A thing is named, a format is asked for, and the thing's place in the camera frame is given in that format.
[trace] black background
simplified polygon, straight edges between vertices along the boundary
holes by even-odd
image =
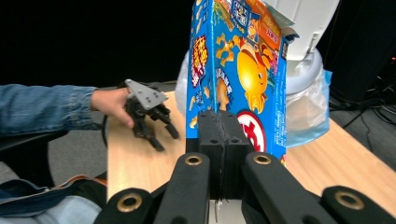
[[[189,48],[191,0],[4,2],[0,84],[176,80]]]
[[[382,92],[377,81],[396,85],[396,1],[341,0],[318,43],[324,67],[332,71],[331,94],[339,101],[396,103],[396,92]]]

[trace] plastic bag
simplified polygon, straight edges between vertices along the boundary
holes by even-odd
[[[309,143],[329,131],[331,78],[332,73],[322,69],[307,89],[286,96],[286,147]]]
[[[187,74],[189,67],[189,52],[184,55],[184,60],[181,63],[180,71],[178,72],[177,83],[175,88],[175,96],[177,109],[186,117],[186,103],[187,103]]]

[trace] snack box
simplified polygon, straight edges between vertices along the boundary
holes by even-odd
[[[192,7],[186,138],[205,110],[235,114],[257,151],[286,154],[287,41],[259,0],[196,0]]]

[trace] red circle logo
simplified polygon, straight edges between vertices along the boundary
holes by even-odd
[[[244,130],[245,136],[256,151],[267,151],[267,139],[262,123],[251,111],[242,111],[237,115],[238,121]]]

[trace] denim sleeve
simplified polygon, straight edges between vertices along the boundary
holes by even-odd
[[[92,121],[95,87],[0,86],[0,136],[97,130]]]

